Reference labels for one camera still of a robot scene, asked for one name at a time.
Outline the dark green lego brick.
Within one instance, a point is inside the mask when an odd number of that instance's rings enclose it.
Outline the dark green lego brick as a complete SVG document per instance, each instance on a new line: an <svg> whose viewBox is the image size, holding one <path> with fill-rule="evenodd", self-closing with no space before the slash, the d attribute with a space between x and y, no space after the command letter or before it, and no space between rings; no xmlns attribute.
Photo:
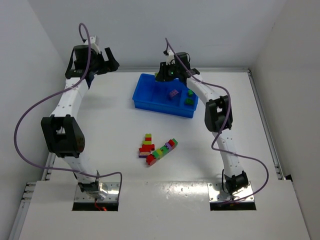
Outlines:
<svg viewBox="0 0 320 240"><path fill-rule="evenodd" d="M195 104L195 102L192 98L186 98L184 101L184 104L187 106L193 106Z"/></svg>

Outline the red lime lego stack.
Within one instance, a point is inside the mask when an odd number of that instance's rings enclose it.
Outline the red lime lego stack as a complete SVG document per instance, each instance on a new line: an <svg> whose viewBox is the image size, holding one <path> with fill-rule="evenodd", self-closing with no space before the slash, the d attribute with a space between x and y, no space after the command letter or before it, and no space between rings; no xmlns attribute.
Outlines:
<svg viewBox="0 0 320 240"><path fill-rule="evenodd" d="M146 133L141 147L138 149L138 157L146 158L152 151L155 150L155 145L152 143L152 134Z"/></svg>

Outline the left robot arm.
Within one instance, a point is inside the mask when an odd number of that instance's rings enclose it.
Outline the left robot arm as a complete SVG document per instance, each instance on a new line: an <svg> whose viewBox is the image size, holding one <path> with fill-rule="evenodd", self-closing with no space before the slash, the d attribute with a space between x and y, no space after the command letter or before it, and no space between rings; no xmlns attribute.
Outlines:
<svg viewBox="0 0 320 240"><path fill-rule="evenodd" d="M105 200L108 187L100 181L99 172L83 153L85 135L77 123L77 115L95 75L114 72L119 63L109 47L105 60L98 47L86 44L73 48L66 69L65 92L49 117L43 117L41 128L49 152L63 159L77 179L81 192L96 200Z"/></svg>

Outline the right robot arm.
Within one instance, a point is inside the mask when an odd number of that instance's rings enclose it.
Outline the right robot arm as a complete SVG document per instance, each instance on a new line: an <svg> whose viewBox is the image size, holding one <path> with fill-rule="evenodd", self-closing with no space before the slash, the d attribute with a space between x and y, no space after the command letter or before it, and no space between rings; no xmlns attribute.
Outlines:
<svg viewBox="0 0 320 240"><path fill-rule="evenodd" d="M159 72L155 76L157 82L170 82L178 79L205 105L204 123L214 136L214 143L218 145L223 162L224 186L226 193L232 195L236 191L248 186L249 181L239 158L232 139L233 116L231 101L228 95L219 95L205 83L196 68L191 68L189 55L186 52L173 53L165 50L166 60L160 63Z"/></svg>

